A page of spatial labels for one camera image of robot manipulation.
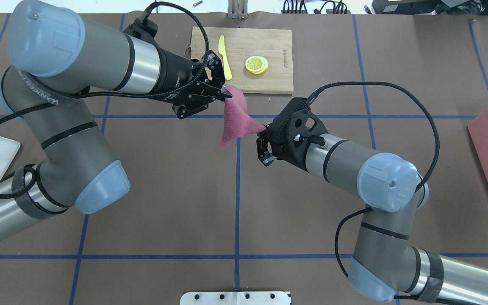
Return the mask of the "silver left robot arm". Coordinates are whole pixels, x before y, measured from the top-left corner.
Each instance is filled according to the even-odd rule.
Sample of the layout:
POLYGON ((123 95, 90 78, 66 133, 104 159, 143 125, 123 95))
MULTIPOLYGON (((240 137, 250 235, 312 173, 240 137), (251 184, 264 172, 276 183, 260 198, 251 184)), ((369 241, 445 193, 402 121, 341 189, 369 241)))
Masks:
POLYGON ((39 0, 17 4, 10 20, 11 66, 0 81, 0 124, 23 120, 46 154, 0 183, 0 241, 70 207, 92 214, 122 198, 130 182, 84 100, 98 96, 170 103, 179 119, 231 98, 221 59, 198 18, 181 6, 153 2, 118 31, 68 8, 39 0), (159 6, 190 16, 205 39, 205 54, 188 59, 163 50, 159 6))

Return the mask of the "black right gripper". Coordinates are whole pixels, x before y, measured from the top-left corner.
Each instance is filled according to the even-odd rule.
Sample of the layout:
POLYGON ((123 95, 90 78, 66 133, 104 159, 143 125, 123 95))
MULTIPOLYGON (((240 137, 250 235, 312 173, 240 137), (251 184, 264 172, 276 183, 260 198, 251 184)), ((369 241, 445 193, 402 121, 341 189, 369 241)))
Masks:
POLYGON ((292 98, 266 130, 256 139, 258 160, 269 166, 283 160, 294 166, 306 166, 306 155, 311 144, 328 147, 323 134, 327 128, 312 113, 306 98, 292 98))

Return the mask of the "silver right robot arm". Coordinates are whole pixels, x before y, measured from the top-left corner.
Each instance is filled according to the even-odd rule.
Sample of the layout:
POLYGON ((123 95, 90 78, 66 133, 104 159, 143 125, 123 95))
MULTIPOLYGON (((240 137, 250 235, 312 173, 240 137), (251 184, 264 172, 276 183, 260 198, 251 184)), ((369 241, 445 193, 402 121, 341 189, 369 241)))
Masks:
POLYGON ((488 270, 409 245, 430 193, 414 164, 328 133, 305 98, 291 99, 256 144, 266 166, 286 161, 366 204, 347 273, 358 293, 381 302, 488 305, 488 270))

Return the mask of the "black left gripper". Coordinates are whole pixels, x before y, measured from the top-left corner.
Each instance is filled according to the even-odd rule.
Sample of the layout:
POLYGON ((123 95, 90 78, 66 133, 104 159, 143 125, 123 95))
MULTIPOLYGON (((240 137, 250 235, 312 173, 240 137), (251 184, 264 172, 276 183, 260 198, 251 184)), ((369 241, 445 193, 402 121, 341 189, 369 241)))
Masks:
POLYGON ((233 98, 229 89, 223 87, 225 74, 223 62, 215 52, 203 60, 190 60, 166 50, 160 50, 161 70, 157 81, 158 92, 174 93, 158 97, 161 102, 172 104, 178 119, 184 119, 208 108, 217 100, 224 102, 233 98))

